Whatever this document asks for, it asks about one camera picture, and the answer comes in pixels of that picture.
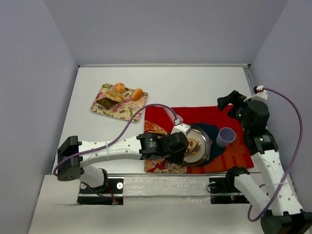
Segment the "sugared ring donut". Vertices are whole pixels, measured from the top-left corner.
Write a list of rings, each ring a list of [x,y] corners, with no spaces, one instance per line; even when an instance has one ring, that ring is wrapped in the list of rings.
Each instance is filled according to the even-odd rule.
[[[185,156],[196,154],[200,150],[201,143],[193,138],[188,138],[188,142],[189,145]]]

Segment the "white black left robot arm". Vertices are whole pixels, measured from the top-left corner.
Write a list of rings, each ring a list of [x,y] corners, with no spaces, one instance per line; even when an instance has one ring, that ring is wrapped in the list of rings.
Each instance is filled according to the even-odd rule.
[[[58,163],[53,171],[59,181],[80,180],[90,188],[108,187],[105,169],[96,163],[113,160],[166,159],[181,164],[189,146],[182,132],[169,135],[143,133],[124,140],[111,142],[79,141],[68,137],[58,148]]]

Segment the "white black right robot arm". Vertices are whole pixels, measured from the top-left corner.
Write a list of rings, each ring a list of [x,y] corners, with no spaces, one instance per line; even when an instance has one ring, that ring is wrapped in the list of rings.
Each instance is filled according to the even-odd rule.
[[[251,97],[232,91],[217,99],[220,111],[232,104],[227,115],[241,125],[244,144],[261,173],[266,191],[254,182],[249,171],[243,167],[233,167],[227,171],[226,185],[239,190],[248,199],[250,207],[260,211],[257,217],[248,219],[250,222],[260,221],[263,233],[304,234],[312,226],[312,214],[304,210],[286,181],[289,171],[283,170],[278,145],[267,128],[270,116],[264,102],[268,98],[267,91],[267,88],[257,87],[255,95]]]

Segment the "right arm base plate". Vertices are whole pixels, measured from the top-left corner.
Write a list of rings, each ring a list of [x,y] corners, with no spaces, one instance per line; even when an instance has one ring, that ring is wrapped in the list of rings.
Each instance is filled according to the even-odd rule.
[[[248,199],[236,188],[227,184],[225,177],[211,177],[206,187],[211,195],[210,202],[219,204],[249,204]]]

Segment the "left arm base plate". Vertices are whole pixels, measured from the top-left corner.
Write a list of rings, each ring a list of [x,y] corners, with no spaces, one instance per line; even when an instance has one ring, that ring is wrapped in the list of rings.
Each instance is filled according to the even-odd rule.
[[[124,177],[108,177],[108,186],[91,188],[80,183],[77,203],[80,205],[123,205]]]

